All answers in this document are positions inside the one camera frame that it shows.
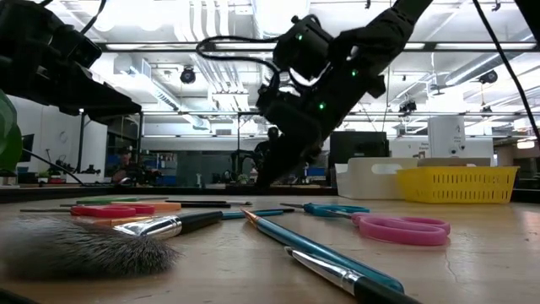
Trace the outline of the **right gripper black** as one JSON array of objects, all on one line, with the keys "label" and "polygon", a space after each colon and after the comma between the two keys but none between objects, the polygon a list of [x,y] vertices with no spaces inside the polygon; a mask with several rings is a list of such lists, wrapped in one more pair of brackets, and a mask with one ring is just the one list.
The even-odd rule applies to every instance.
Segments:
[{"label": "right gripper black", "polygon": [[351,67],[290,67],[286,71],[290,90],[282,90],[276,75],[270,84],[260,87],[256,102],[261,115],[283,132],[279,134],[279,168],[273,182],[300,166],[316,163],[323,148],[320,141],[353,108]]}]

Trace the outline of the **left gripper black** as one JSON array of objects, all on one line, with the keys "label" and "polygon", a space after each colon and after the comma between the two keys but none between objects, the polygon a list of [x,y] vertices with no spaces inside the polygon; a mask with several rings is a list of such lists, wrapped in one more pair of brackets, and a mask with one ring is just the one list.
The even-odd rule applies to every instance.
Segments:
[{"label": "left gripper black", "polygon": [[16,95],[57,106],[71,116],[83,111],[100,123],[142,110],[130,97],[92,80],[86,70],[58,50],[35,41],[16,47]]}]

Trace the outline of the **blue scissors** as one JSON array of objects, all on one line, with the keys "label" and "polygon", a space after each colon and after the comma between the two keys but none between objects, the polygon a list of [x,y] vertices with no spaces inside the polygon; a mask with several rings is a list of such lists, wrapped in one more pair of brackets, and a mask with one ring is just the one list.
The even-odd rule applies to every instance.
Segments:
[{"label": "blue scissors", "polygon": [[283,206],[303,209],[306,213],[319,217],[337,217],[338,214],[369,213],[365,207],[336,204],[283,204]]}]

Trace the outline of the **blue-handled paintbrush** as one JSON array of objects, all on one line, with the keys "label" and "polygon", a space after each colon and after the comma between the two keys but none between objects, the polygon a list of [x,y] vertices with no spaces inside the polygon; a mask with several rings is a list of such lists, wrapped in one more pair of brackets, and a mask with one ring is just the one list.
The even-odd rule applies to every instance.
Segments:
[{"label": "blue-handled paintbrush", "polygon": [[267,220],[266,218],[255,215],[246,209],[241,210],[241,212],[259,231],[267,236],[270,236],[272,239],[282,243],[283,245],[292,247],[293,249],[299,249],[302,252],[316,255],[317,257],[326,259],[329,262],[352,269],[393,290],[402,293],[404,292],[402,283],[388,274],[371,268],[365,263],[361,263],[360,261],[345,256],[340,252],[331,249],[330,247],[326,247],[321,243],[315,242],[305,236],[278,225],[271,220]]}]

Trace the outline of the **black paintbrush wide silver ferrule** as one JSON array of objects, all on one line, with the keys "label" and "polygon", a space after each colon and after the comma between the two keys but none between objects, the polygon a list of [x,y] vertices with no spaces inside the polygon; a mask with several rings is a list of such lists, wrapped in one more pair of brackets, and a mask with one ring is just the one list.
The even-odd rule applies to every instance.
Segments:
[{"label": "black paintbrush wide silver ferrule", "polygon": [[297,262],[354,296],[358,304],[422,304],[400,291],[337,263],[292,247],[285,247],[284,250]]}]

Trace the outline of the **large fluffy black brush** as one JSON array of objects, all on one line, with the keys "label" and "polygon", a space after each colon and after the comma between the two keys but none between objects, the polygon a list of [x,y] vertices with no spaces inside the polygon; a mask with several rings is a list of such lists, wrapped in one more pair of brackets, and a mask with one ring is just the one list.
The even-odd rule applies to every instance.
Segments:
[{"label": "large fluffy black brush", "polygon": [[220,222],[208,211],[114,227],[60,217],[0,224],[0,272],[17,280],[126,278],[164,273],[179,253],[165,241]]}]

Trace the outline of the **person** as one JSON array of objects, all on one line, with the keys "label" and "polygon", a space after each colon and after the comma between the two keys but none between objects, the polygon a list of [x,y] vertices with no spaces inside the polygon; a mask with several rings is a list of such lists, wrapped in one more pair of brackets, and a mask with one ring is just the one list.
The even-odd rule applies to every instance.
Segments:
[{"label": "person", "polygon": [[119,164],[113,170],[111,181],[114,184],[135,185],[140,179],[141,167],[132,161],[132,151],[128,147],[119,149]]},{"label": "person", "polygon": [[267,131],[267,140],[257,144],[253,151],[258,187],[267,187],[276,179],[279,168],[278,139],[279,130],[276,127],[270,127]]}]

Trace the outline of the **black background monitor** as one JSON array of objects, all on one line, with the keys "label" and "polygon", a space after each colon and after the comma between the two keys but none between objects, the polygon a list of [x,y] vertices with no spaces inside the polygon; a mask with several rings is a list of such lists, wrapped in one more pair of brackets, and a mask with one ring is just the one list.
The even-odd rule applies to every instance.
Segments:
[{"label": "black background monitor", "polygon": [[337,186],[337,164],[347,165],[354,157],[389,157],[385,132],[335,131],[330,135],[327,181]]}]

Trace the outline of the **white plastic bin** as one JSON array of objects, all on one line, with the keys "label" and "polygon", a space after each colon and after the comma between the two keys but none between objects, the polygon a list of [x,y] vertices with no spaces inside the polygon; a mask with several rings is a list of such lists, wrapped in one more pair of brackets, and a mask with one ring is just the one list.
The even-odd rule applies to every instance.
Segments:
[{"label": "white plastic bin", "polygon": [[351,158],[336,164],[338,195],[356,200],[397,200],[401,198],[397,172],[416,168],[416,158]]}]

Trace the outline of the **green scissors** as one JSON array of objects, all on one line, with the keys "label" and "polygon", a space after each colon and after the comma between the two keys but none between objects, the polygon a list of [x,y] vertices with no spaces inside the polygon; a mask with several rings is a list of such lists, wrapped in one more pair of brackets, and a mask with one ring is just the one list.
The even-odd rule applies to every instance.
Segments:
[{"label": "green scissors", "polygon": [[76,202],[76,204],[82,205],[102,205],[102,204],[111,204],[113,202],[139,202],[139,201],[152,201],[152,200],[166,200],[167,197],[115,197],[115,198],[86,198],[81,199]]}]

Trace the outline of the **red scissors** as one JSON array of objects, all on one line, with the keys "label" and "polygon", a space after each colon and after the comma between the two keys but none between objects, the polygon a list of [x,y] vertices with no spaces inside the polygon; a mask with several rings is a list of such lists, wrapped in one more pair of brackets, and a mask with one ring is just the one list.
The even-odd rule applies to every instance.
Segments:
[{"label": "red scissors", "polygon": [[59,207],[49,209],[21,209],[25,213],[61,213],[67,212],[72,216],[88,216],[95,218],[126,218],[138,214],[154,214],[155,207],[146,204],[120,204],[120,205],[76,205],[72,207]]}]

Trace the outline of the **orange scissors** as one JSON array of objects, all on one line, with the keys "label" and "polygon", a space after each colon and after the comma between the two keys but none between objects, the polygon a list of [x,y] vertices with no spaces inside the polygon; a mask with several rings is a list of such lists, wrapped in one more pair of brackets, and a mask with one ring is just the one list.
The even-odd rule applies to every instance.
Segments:
[{"label": "orange scissors", "polygon": [[138,207],[138,206],[152,206],[154,207],[154,211],[156,213],[160,212],[172,212],[172,211],[178,211],[181,209],[180,203],[168,203],[168,202],[111,202],[108,204],[105,204],[105,206],[131,206],[131,207]]}]

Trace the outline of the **pink scissors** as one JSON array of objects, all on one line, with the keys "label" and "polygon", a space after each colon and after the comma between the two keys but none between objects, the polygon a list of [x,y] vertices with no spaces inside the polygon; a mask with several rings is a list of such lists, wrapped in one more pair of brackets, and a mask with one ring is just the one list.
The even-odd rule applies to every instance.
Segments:
[{"label": "pink scissors", "polygon": [[350,219],[362,236],[383,242],[414,245],[442,246],[450,235],[451,225],[443,220],[431,218],[385,216],[368,213],[345,213],[330,211],[330,214]]}]

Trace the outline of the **white column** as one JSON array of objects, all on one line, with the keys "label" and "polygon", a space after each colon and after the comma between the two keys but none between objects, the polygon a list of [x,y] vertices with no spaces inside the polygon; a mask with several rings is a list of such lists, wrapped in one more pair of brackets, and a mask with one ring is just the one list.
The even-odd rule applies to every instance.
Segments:
[{"label": "white column", "polygon": [[463,117],[431,117],[428,120],[429,157],[461,157],[465,149]]}]

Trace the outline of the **yellow plastic basket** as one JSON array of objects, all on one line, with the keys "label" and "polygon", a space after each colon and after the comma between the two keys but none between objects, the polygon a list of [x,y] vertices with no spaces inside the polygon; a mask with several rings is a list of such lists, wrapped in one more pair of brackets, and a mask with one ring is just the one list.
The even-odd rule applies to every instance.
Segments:
[{"label": "yellow plastic basket", "polygon": [[397,172],[403,199],[427,204],[507,204],[516,166],[423,166]]}]

